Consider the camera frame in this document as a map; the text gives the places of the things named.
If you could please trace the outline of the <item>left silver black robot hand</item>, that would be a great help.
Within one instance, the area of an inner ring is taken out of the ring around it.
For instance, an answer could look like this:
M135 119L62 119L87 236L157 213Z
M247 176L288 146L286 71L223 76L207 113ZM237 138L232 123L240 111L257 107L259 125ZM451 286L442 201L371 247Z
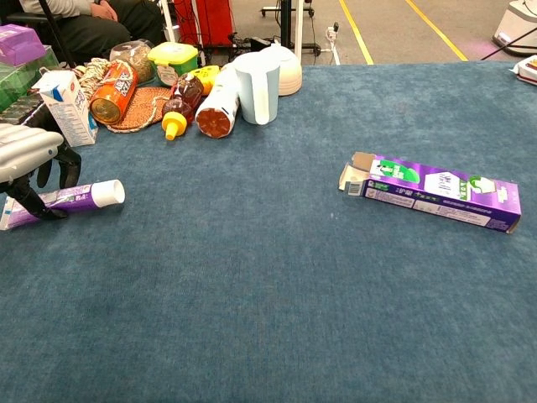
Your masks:
M30 185L33 174L37 175L38 187L47 185L54 160L60 166L59 187L76 186L81 173L81 156L62 134L25 125L1 125L1 192L39 220L67 217L66 212L47 207Z

